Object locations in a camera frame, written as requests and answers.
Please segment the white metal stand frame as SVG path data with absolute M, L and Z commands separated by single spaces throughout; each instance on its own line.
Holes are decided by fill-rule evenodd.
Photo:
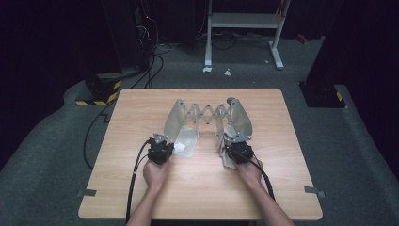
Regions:
M 213 12 L 213 0 L 208 0 L 207 33 L 204 55 L 204 67 L 212 67 L 212 29 L 213 28 L 257 28 L 274 29 L 275 35 L 268 42 L 276 68 L 283 70 L 284 65 L 279 55 L 278 44 L 285 24 L 291 0 L 280 0 L 275 13 L 224 13 Z

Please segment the person's right hand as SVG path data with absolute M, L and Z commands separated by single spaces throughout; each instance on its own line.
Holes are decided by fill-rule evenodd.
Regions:
M 262 182 L 261 171 L 252 163 L 244 163 L 237 165 L 238 174 L 245 185 L 249 188 L 259 187 Z

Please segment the person's left hand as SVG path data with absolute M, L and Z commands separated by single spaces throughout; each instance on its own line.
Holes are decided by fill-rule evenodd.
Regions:
M 143 168 L 143 176 L 149 190 L 160 191 L 168 177 L 169 162 L 158 165 L 148 160 Z

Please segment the expandable grey metal bookend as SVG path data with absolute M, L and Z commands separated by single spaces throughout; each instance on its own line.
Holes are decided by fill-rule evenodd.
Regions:
M 164 126 L 168 141 L 174 143 L 174 153 L 190 158 L 200 137 L 200 124 L 213 125 L 217 129 L 232 126 L 237 134 L 252 136 L 252 123 L 238 99 L 231 104 L 218 106 L 192 104 L 187 106 L 178 99 L 171 108 Z

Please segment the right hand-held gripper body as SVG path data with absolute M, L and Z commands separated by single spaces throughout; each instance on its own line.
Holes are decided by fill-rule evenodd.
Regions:
M 252 147 L 247 144 L 250 136 L 237 134 L 235 136 L 226 136 L 225 150 L 228 157 L 236 164 L 247 163 L 254 155 Z

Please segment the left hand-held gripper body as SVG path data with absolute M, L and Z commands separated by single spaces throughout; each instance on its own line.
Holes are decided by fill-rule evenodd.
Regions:
M 153 134 L 150 139 L 151 147 L 148 149 L 149 159 L 157 165 L 163 165 L 171 157 L 170 150 L 172 148 L 169 146 L 168 136 Z

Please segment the black yellow-striped pillar base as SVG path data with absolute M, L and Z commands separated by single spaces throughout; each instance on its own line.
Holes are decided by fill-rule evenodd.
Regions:
M 75 98 L 75 103 L 86 105 L 110 105 L 117 97 L 120 80 L 102 80 L 98 75 L 85 79 L 85 84 Z
M 343 96 L 334 86 L 300 82 L 299 87 L 308 107 L 346 108 Z

